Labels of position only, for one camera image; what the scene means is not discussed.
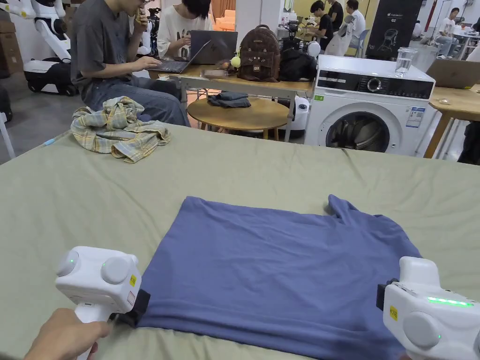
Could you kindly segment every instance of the human hand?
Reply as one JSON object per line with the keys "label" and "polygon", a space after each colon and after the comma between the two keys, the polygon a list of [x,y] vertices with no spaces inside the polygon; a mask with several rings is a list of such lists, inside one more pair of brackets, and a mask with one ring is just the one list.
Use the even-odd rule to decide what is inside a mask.
{"label": "human hand", "polygon": [[179,42],[181,44],[181,47],[190,46],[190,44],[192,43],[192,37],[190,35],[186,35],[185,37],[182,37]]}
{"label": "human hand", "polygon": [[57,309],[40,328],[25,360],[72,360],[92,348],[88,360],[98,350],[96,343],[110,334],[106,322],[82,323],[71,309]]}
{"label": "human hand", "polygon": [[135,21],[133,22],[133,33],[141,34],[147,30],[148,18],[145,9],[139,8],[135,15]]}
{"label": "human hand", "polygon": [[137,61],[132,63],[132,72],[152,69],[161,64],[162,62],[160,60],[151,58],[149,56],[143,56],[142,58],[139,58]]}

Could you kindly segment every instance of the man in gray t-shirt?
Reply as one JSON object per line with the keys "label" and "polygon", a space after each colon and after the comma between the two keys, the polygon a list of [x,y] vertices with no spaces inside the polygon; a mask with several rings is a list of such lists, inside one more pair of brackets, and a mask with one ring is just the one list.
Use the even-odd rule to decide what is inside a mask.
{"label": "man in gray t-shirt", "polygon": [[[129,16],[141,10],[140,22],[130,32]],[[152,120],[190,126],[174,82],[132,75],[160,61],[136,58],[148,19],[143,0],[86,0],[72,22],[72,83],[83,102],[101,110],[109,99],[128,96],[141,104]]]}

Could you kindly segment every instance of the yellow sticker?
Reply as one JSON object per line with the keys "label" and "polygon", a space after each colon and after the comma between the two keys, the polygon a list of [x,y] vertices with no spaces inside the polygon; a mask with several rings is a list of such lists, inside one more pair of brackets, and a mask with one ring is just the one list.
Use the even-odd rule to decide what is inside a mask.
{"label": "yellow sticker", "polygon": [[393,306],[390,306],[390,316],[395,321],[398,321],[398,310]]}

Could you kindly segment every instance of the glass of water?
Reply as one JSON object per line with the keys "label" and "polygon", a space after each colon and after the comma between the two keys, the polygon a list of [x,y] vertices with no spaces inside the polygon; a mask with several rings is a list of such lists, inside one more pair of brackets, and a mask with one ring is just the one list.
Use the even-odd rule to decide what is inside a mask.
{"label": "glass of water", "polygon": [[413,59],[415,58],[416,53],[417,53],[417,49],[414,49],[414,48],[398,49],[398,57],[396,59],[395,74],[400,76],[405,75],[410,69],[410,66],[412,65],[412,62],[413,62]]}

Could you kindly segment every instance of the plaid shirt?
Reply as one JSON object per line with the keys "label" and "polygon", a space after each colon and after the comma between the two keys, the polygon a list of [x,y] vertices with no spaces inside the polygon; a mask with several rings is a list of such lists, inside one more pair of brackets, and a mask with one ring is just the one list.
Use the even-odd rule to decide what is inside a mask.
{"label": "plaid shirt", "polygon": [[159,121],[137,119],[144,107],[126,96],[103,103],[104,110],[80,108],[73,114],[70,127],[75,139],[87,150],[112,154],[136,163],[149,156],[157,146],[167,145],[171,136]]}

